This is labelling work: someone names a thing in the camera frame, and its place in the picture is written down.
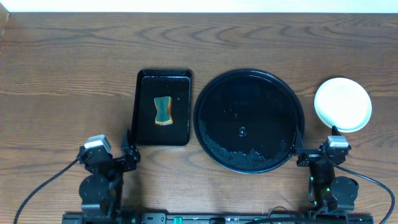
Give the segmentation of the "orange and green sponge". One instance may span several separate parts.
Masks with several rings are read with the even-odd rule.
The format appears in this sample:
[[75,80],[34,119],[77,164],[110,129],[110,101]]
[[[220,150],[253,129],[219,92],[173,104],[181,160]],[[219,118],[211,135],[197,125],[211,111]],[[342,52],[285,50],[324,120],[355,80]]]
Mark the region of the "orange and green sponge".
[[157,97],[154,98],[154,104],[156,108],[155,124],[172,124],[172,98],[170,96]]

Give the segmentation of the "light blue plate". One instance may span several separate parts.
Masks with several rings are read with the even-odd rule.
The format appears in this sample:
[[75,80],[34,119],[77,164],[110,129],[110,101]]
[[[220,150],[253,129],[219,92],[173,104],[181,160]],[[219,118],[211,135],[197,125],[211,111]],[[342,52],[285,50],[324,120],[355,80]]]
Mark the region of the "light blue plate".
[[349,78],[332,78],[321,84],[313,103],[317,116],[326,126],[344,133],[365,127],[373,110],[367,91]]

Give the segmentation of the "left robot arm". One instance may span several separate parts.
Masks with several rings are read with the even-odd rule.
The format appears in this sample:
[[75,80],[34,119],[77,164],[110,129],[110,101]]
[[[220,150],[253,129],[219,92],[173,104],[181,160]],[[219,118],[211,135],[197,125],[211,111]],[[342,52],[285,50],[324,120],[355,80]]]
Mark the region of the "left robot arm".
[[88,138],[79,148],[77,160],[91,173],[79,187],[81,208],[88,217],[115,219],[119,216],[123,192],[123,174],[136,170],[141,155],[126,130],[121,143],[123,155],[113,157],[104,134]]

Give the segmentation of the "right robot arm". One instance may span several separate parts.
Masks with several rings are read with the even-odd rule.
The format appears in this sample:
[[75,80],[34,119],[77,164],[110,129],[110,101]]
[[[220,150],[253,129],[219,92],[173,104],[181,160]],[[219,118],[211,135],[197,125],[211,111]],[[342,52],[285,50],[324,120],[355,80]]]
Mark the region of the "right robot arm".
[[310,169],[308,199],[314,208],[307,212],[308,217],[342,217],[354,210],[359,184],[354,179],[336,176],[335,167],[345,161],[351,146],[336,127],[318,149],[306,149],[302,134],[295,131],[294,156],[297,166]]

